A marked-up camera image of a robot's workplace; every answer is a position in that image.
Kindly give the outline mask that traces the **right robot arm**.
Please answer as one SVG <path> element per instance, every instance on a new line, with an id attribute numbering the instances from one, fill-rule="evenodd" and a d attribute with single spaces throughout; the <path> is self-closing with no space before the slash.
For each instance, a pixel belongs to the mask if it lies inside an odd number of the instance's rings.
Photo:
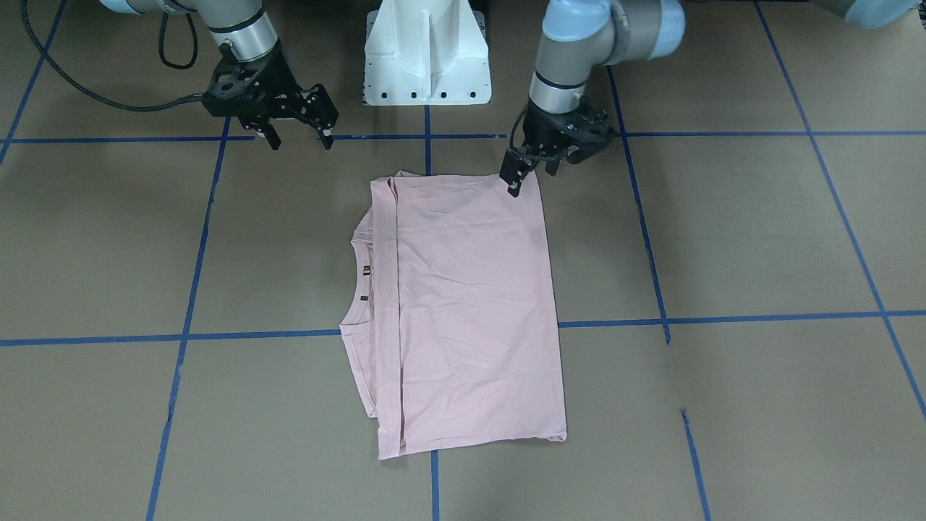
<path id="1" fill-rule="evenodd" d="M 122 14 L 197 14 L 221 52 L 211 82 L 198 101 L 215 117 L 234 117 L 264 137 L 274 151 L 281 139 L 274 119 L 292 119 L 334 144 L 339 113 L 323 85 L 304 89 L 284 52 L 262 1 L 103 1 Z"/>

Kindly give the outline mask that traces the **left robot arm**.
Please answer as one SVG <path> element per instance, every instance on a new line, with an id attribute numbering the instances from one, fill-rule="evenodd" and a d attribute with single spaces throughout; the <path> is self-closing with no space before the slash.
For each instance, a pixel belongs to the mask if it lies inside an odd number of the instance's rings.
<path id="1" fill-rule="evenodd" d="M 518 197 L 540 164 L 553 176 L 561 162 L 586 161 L 625 137 L 585 95 L 592 70 L 671 55 L 685 30 L 680 1 L 549 2 L 528 100 L 512 127 L 522 144 L 509 141 L 499 171 L 507 192 Z"/>

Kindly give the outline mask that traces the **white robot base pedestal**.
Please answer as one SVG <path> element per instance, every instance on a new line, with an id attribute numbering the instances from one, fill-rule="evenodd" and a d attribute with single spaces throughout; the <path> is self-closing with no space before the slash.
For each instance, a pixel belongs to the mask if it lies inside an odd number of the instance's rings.
<path id="1" fill-rule="evenodd" d="M 493 95 L 483 1 L 383 1 L 366 17 L 369 106 L 469 106 Z"/>

